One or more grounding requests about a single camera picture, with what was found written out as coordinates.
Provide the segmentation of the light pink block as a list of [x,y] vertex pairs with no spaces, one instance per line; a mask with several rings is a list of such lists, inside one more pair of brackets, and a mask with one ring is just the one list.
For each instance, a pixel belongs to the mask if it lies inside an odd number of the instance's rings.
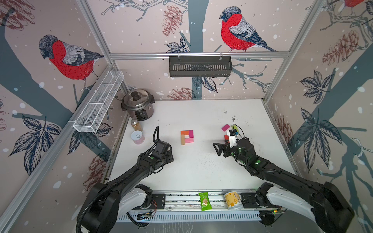
[[186,138],[185,139],[185,143],[193,143],[194,142],[194,138]]

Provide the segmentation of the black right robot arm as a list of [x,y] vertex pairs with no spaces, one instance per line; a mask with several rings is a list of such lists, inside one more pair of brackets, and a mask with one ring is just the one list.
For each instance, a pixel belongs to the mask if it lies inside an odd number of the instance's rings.
[[212,145],[217,155],[233,157],[251,176],[264,181],[255,194],[258,205],[280,206],[301,214],[325,233],[347,232],[355,214],[334,184],[313,182],[278,167],[257,155],[246,137],[234,146],[229,143]]

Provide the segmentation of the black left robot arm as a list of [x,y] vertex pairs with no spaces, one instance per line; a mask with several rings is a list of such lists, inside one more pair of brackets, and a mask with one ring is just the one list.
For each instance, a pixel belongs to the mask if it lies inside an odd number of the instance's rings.
[[159,127],[153,133],[153,145],[142,152],[137,163],[118,178],[108,183],[96,183],[88,193],[77,216],[75,231],[82,228],[90,233],[108,233],[114,227],[119,206],[126,200],[125,213],[135,207],[151,204],[152,191],[140,181],[152,174],[159,173],[166,164],[174,161],[172,146],[160,140]]

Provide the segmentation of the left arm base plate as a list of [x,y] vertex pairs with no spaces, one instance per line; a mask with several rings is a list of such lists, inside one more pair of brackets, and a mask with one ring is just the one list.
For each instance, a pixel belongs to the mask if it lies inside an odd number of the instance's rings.
[[145,203],[142,205],[143,209],[160,209],[163,210],[165,208],[165,202],[166,202],[166,194],[163,193],[155,193],[150,195],[147,195],[145,198]]

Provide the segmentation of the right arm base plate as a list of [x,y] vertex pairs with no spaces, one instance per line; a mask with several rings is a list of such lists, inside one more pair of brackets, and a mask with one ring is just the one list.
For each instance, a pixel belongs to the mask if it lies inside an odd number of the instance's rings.
[[264,195],[257,195],[256,193],[241,193],[241,201],[245,209],[280,209],[280,206],[272,204]]

